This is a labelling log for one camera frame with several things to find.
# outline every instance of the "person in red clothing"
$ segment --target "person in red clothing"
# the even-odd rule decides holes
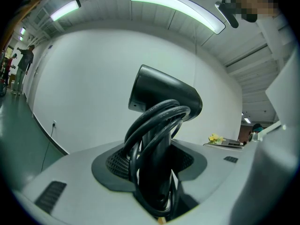
[[[10,71],[10,68],[15,68],[14,65],[11,65],[11,62],[13,61],[13,59],[15,59],[17,57],[17,54],[15,53],[10,59],[8,59],[7,64],[5,66],[5,70],[4,70],[4,75],[3,78],[5,80],[5,84],[8,86],[8,74]]]

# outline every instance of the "black baseboard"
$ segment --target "black baseboard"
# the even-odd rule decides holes
[[[68,155],[68,153],[66,151],[64,151],[61,146],[59,146],[47,133],[46,131],[43,129],[43,127],[41,126],[41,124],[38,122],[37,118],[35,115],[33,115],[34,120],[37,122],[39,128],[42,130],[42,132],[45,134],[45,136],[50,140],[50,142],[57,148],[58,151],[60,151],[62,153],[62,155]]]

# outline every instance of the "ceiling light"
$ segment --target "ceiling light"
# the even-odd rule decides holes
[[[78,8],[81,7],[79,0],[73,0],[63,6],[62,8],[58,9],[55,13],[53,13],[50,17],[53,21],[56,21],[57,19],[61,18],[62,16],[66,15],[69,12],[72,12]]]
[[[248,118],[244,118],[247,123],[251,123]]]
[[[21,33],[22,35],[24,35],[25,31],[26,31],[26,29],[25,29],[25,28],[22,28],[20,33]]]
[[[131,0],[140,2],[155,3],[169,8],[173,8],[177,11],[185,13],[186,15],[196,19],[203,25],[211,29],[214,33],[219,34],[224,28],[225,24],[222,23],[212,13],[191,2],[190,0]]]

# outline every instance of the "power cord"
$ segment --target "power cord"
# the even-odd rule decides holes
[[[53,133],[54,128],[55,128],[55,123],[52,124],[52,132],[51,132],[51,135],[50,135],[50,139],[52,138],[52,133]],[[47,151],[48,151],[48,149],[49,149],[49,145],[50,145],[50,140],[49,140],[49,142],[48,142],[48,146],[47,146],[47,149],[46,149],[46,152],[45,152],[45,156],[44,156],[44,160],[43,160],[41,172],[43,171],[44,162],[45,162],[45,158],[46,158]]]

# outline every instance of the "standing person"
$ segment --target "standing person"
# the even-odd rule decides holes
[[[17,48],[23,54],[23,57],[21,58],[21,61],[18,64],[18,70],[17,75],[15,78],[14,83],[14,89],[11,91],[12,94],[16,94],[18,92],[18,95],[21,94],[21,88],[22,88],[22,82],[25,74],[27,74],[28,69],[30,68],[30,65],[33,61],[33,52],[34,45],[30,45],[27,50],[23,50],[20,48]]]
[[[6,86],[8,86],[8,74],[9,74],[9,70],[10,68],[15,68],[14,65],[11,65],[11,62],[13,61],[13,59],[15,59],[17,57],[17,54],[15,53],[10,59],[8,59],[7,64],[4,68],[4,80],[5,80],[5,84]]]

